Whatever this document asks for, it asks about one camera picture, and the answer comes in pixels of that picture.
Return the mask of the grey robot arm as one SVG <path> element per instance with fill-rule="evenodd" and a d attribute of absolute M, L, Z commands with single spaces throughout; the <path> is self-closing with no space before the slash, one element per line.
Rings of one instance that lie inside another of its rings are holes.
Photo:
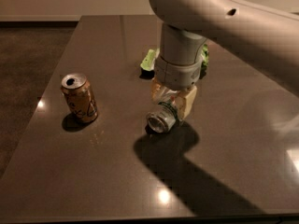
<path fill-rule="evenodd" d="M 244 0 L 149 0 L 163 21 L 156 80 L 173 91 L 199 78 L 210 39 L 286 90 L 299 92 L 299 16 Z"/>

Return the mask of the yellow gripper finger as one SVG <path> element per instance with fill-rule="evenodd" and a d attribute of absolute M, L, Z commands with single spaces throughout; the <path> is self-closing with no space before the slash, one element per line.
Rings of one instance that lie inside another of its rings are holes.
<path fill-rule="evenodd" d="M 178 119 L 184 120 L 186 119 L 191 110 L 192 110 L 192 104 L 195 100 L 197 93 L 197 87 L 192 86 L 187 90 L 180 91 L 175 98 L 175 105 L 178 110 Z"/>
<path fill-rule="evenodd" d="M 167 98 L 168 88 L 164 86 L 156 77 L 151 81 L 151 101 L 155 104 Z"/>

